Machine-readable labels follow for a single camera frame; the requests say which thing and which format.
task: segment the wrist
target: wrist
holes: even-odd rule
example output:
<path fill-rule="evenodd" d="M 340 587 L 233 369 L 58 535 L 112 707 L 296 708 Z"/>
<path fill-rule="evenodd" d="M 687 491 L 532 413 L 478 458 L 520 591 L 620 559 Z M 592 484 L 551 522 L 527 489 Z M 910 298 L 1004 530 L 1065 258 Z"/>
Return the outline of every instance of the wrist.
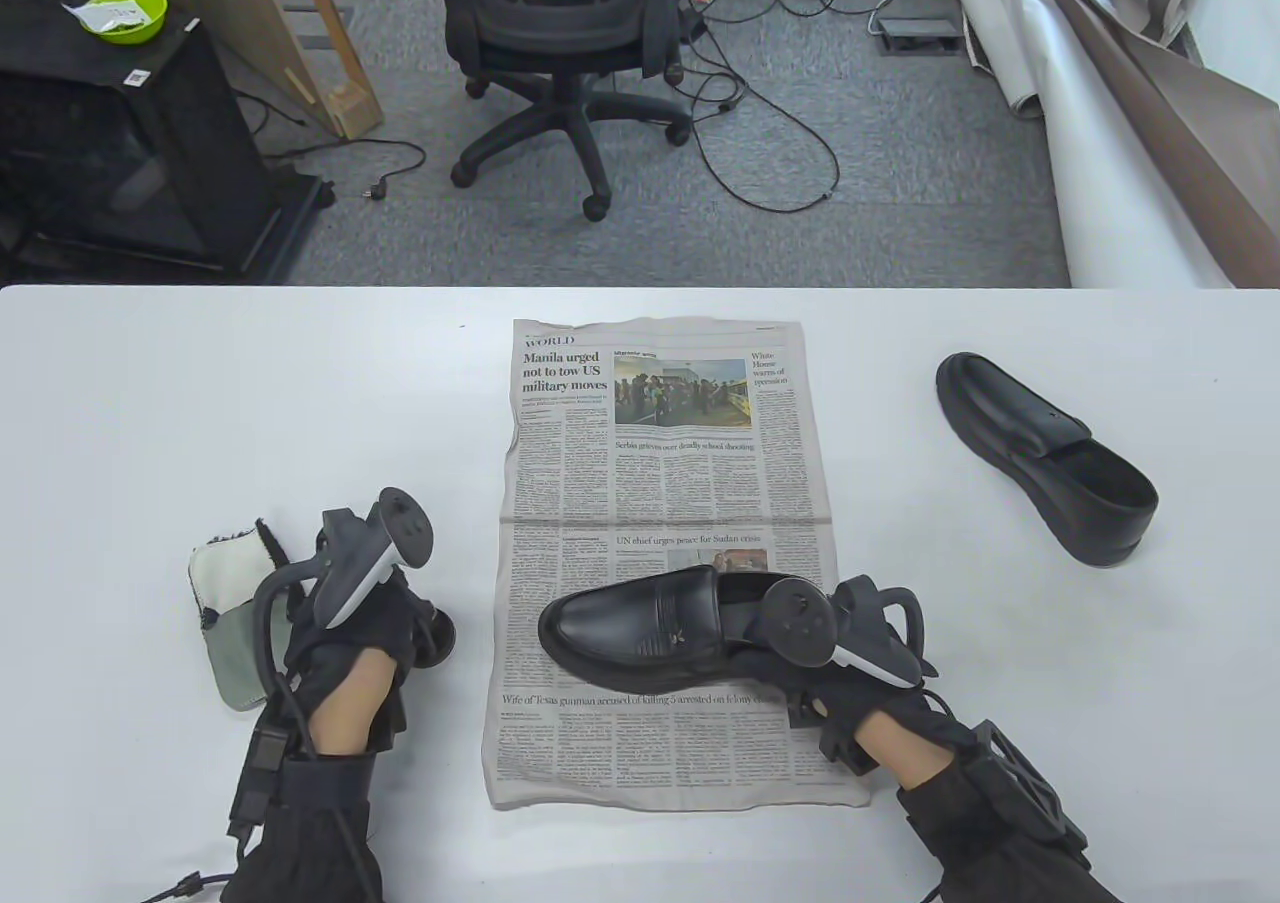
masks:
<path fill-rule="evenodd" d="M 906 790 L 928 783 L 955 762 L 954 752 L 911 733 L 882 710 L 863 720 L 854 740 Z"/>
<path fill-rule="evenodd" d="M 396 661 L 376 648 L 361 651 L 343 683 L 311 713 L 307 729 L 320 756 L 357 756 L 390 693 Z"/>

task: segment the gray carpet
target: gray carpet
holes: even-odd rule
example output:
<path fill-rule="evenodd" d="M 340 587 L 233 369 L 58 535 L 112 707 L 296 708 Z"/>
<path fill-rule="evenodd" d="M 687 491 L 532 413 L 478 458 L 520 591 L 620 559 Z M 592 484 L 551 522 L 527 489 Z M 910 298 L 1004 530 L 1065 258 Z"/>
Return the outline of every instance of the gray carpet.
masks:
<path fill-rule="evenodd" d="M 716 13 L 737 19 L 768 1 L 722 0 Z M 317 218 L 293 282 L 1068 286 L 1043 126 L 1011 117 L 965 58 L 881 56 L 865 17 L 801 20 L 776 8 L 716 27 L 733 67 L 836 150 L 832 200 L 795 216 L 756 211 L 719 190 L 694 143 L 672 149 L 658 127 L 608 123 L 598 136 L 613 207 L 594 225 L 581 216 L 589 188 L 563 134 L 493 159 L 471 190 L 449 184 L 460 150 L 521 102 L 498 88 L 466 97 L 444 53 L 440 0 L 338 3 L 353 8 L 352 35 L 387 111 L 378 134 L 421 143 L 428 161 L 396 177 L 385 202 L 369 202 L 361 191 L 412 154 L 362 145 L 306 158 L 300 165 L 333 179 L 339 199 Z M 886 15 L 938 12 L 955 15 L 955 1 L 899 0 Z M 705 40 L 700 49 L 712 53 Z M 316 59 L 334 65 L 332 53 Z M 228 70 L 287 106 L 237 59 Z M 690 76 L 685 88 L 696 85 Z M 662 79 L 644 91 L 671 94 Z M 257 120 L 252 102 L 244 109 Z M 703 138 L 724 179 L 758 202 L 787 207 L 829 186 L 819 145 L 762 102 L 704 123 Z M 276 118 L 260 140 L 275 152 L 323 138 Z"/>

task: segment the white table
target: white table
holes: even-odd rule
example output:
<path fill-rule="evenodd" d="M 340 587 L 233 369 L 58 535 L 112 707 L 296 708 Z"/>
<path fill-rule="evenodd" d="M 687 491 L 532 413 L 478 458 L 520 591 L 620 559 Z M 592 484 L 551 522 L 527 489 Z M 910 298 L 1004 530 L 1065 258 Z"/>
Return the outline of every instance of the white table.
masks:
<path fill-rule="evenodd" d="M 187 556 L 255 516 L 306 556 L 321 508 L 387 483 L 431 516 L 413 583 L 460 633 L 379 761 L 392 903 L 922 897 L 938 870 L 887 788 L 726 815 L 486 802 L 511 321 L 680 314 L 804 321 L 841 570 L 919 593 L 938 689 L 1057 785 L 1117 894 L 1272 899 L 1280 295 L 129 287 L 0 292 L 5 898 L 131 903 L 229 867 L 252 717 L 219 702 Z M 1129 564 L 1075 564 L 951 435 L 933 370 L 960 348 L 1151 475 Z"/>

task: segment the shoe sole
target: shoe sole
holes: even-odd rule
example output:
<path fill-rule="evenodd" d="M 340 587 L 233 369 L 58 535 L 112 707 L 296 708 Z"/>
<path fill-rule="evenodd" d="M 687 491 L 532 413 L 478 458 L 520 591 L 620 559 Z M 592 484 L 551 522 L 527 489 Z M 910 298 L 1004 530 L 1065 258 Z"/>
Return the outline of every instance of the shoe sole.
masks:
<path fill-rule="evenodd" d="M 1057 507 L 1053 505 L 1048 496 L 1041 489 L 1041 485 L 1029 478 L 1020 468 L 1014 465 L 1014 461 L 1006 459 L 995 452 L 986 442 L 980 441 L 973 427 L 969 427 L 969 421 L 965 418 L 965 412 L 956 405 L 955 396 L 951 395 L 951 387 L 945 382 L 946 369 L 951 364 L 951 359 L 942 360 L 938 368 L 937 377 L 934 377 L 934 386 L 937 388 L 938 403 L 942 406 L 942 415 L 946 418 L 951 432 L 956 437 L 960 437 L 960 442 L 969 447 L 969 450 L 992 465 L 992 468 L 998 469 L 1006 476 L 1018 483 L 1024 493 L 1027 493 L 1028 500 L 1036 506 L 1036 511 L 1044 520 L 1044 525 L 1050 528 L 1050 532 L 1057 538 L 1062 548 L 1079 560 L 1080 564 L 1088 564 L 1089 566 L 1107 567 L 1115 566 L 1116 564 L 1123 564 L 1123 561 L 1132 555 L 1134 549 L 1138 548 L 1138 543 L 1132 543 L 1130 546 L 1121 547 L 1120 549 L 1091 549 L 1084 546 L 1078 546 L 1070 534 L 1070 526 L 1061 519 Z"/>

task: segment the black sleeve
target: black sleeve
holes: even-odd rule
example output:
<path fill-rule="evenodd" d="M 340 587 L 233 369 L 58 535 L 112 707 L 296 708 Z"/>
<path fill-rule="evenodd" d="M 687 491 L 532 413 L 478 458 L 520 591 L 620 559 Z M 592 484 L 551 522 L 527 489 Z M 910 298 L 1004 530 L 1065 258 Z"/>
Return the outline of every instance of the black sleeve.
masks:
<path fill-rule="evenodd" d="M 899 801 L 942 861 L 943 903 L 1120 903 L 1069 853 L 1004 824 L 959 763 Z"/>
<path fill-rule="evenodd" d="M 346 813 L 365 876 L 381 899 L 383 876 L 365 844 L 369 804 Z M 333 811 L 271 807 L 262 842 L 223 889 L 223 903 L 366 903 L 369 893 Z"/>

